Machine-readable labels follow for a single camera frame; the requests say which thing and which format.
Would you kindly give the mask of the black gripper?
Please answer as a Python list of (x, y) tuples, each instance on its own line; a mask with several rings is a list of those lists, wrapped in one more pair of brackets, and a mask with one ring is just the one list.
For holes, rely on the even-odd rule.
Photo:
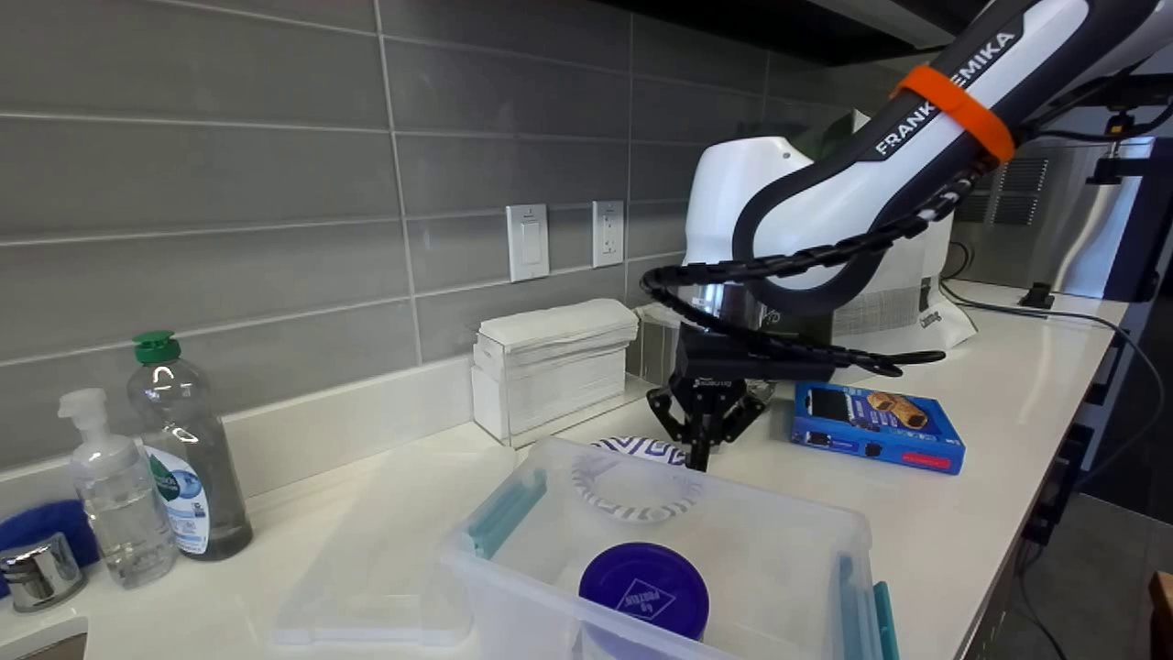
[(670, 376), (644, 392), (649, 409), (670, 441), (686, 444), (686, 466), (708, 471), (710, 448), (739, 441), (768, 403), (747, 382), (768, 365), (735, 338), (686, 326)]

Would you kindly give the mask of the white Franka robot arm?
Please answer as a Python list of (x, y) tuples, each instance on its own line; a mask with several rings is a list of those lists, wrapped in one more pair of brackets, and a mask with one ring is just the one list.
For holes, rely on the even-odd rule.
[(1128, 81), (1170, 44), (1170, 26), (1173, 0), (990, 0), (830, 152), (781, 134), (708, 147), (686, 255), (641, 273), (641, 290), (686, 317), (682, 365), (649, 392), (686, 462), (701, 469), (763, 413), (753, 387), (768, 376), (901, 374), (911, 348), (786, 338), (758, 317), (851, 305), (894, 243), (945, 221), (1054, 117)]

